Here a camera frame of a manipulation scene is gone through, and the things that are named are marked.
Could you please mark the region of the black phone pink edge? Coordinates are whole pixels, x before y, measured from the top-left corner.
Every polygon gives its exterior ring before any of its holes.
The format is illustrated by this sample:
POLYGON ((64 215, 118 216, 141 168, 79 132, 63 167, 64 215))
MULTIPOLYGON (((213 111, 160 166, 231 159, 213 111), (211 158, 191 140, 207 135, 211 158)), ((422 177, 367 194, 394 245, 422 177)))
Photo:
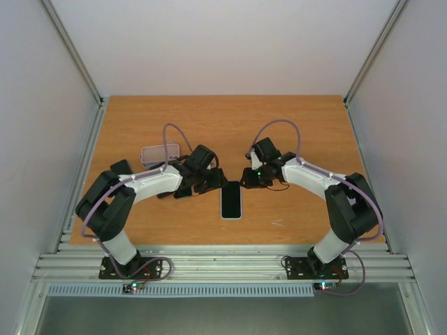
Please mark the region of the black phone pink edge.
POLYGON ((173 195, 174 193, 175 193, 174 191, 173 192, 164 192, 164 193, 159 193, 156 196, 157 196, 158 199, 161 200, 161 199, 164 199, 166 197, 169 197, 169 196, 173 195))

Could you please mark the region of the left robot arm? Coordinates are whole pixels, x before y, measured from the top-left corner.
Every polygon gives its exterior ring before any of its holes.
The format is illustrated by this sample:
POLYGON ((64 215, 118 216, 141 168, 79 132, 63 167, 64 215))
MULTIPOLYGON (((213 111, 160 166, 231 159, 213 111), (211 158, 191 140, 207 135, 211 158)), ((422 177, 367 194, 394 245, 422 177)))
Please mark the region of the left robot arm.
POLYGON ((91 238, 116 262, 116 270, 125 278, 140 271, 137 248, 130 242, 124 226, 132 206, 163 193, 191 189, 199 195, 228 184, 224 171, 212 163, 217 155, 198 145, 189 155, 163 163, 137 174, 117 174, 106 170, 96 178, 75 208, 75 214, 89 228, 91 238))

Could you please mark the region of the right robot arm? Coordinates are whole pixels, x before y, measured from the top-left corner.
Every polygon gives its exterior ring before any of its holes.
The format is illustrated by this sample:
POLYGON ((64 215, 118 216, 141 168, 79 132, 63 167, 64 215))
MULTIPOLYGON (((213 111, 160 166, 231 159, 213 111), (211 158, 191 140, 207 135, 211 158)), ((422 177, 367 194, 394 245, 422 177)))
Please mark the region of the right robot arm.
POLYGON ((337 174, 293 152, 282 154, 268 137, 254 143, 246 158, 251 167, 243 170, 242 187, 267 188, 277 180, 325 200, 330 229, 307 253, 307 266, 313 276, 325 276, 333 262, 356 242, 383 234, 383 214, 362 174, 337 174))

